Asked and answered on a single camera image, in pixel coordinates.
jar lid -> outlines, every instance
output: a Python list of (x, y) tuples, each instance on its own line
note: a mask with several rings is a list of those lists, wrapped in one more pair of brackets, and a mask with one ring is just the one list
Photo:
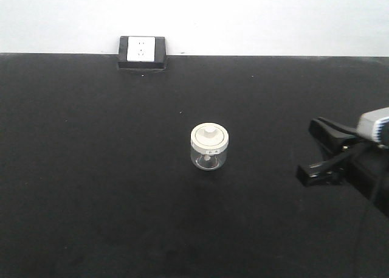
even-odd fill
[(190, 135), (192, 147), (203, 155), (218, 155), (226, 150), (229, 134), (215, 123), (203, 123), (193, 128)]

wall outlet socket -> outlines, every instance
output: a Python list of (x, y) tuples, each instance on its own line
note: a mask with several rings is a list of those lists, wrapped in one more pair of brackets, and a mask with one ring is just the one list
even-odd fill
[(167, 64), (165, 38), (162, 36), (121, 36), (119, 69), (165, 69)]
[(156, 38), (154, 36), (129, 36), (127, 61), (154, 62)]

black tabletop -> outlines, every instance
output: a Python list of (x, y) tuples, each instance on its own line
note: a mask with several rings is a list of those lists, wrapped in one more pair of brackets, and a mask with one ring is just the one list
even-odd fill
[[(307, 128), (389, 106), (384, 58), (0, 56), (1, 277), (388, 277), (389, 220), (304, 188)], [(230, 135), (197, 169), (190, 131)]]

small container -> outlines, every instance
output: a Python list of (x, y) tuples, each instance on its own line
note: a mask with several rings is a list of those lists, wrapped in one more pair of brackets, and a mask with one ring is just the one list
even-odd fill
[(218, 124), (203, 123), (193, 128), (190, 143), (193, 164), (202, 170), (216, 170), (227, 158), (229, 134)]

black cable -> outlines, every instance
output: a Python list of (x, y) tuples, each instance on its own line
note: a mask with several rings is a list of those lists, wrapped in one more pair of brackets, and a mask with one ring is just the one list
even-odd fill
[(366, 221), (368, 214), (370, 213), (370, 210), (372, 209), (374, 205), (374, 201), (377, 198), (377, 194), (379, 192), (379, 189), (382, 187), (382, 184), (384, 183), (385, 177), (387, 175), (387, 164), (388, 164), (388, 159), (387, 157), (384, 160), (384, 167), (382, 169), (382, 172), (379, 175), (378, 182), (374, 185), (369, 200), (365, 206), (365, 209), (363, 211), (362, 217), (360, 219), (359, 225), (358, 225), (358, 231), (357, 231), (357, 239), (354, 247), (354, 255), (353, 255), (353, 277), (359, 278), (360, 276), (358, 275), (358, 252), (361, 246), (361, 241), (362, 241), (362, 232), (364, 230), (364, 227), (366, 226)]

